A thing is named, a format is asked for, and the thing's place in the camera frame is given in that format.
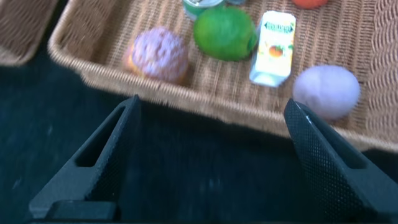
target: green lime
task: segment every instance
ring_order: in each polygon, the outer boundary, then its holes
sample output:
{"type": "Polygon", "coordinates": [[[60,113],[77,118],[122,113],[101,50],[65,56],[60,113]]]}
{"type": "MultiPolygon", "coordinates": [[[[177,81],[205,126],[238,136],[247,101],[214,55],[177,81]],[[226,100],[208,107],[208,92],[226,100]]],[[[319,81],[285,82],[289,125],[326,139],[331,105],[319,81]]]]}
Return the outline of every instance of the green lime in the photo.
{"type": "Polygon", "coordinates": [[[214,7],[200,14],[193,37],[200,50],[221,60],[247,57],[258,41],[252,19],[236,7],[214,7]]]}

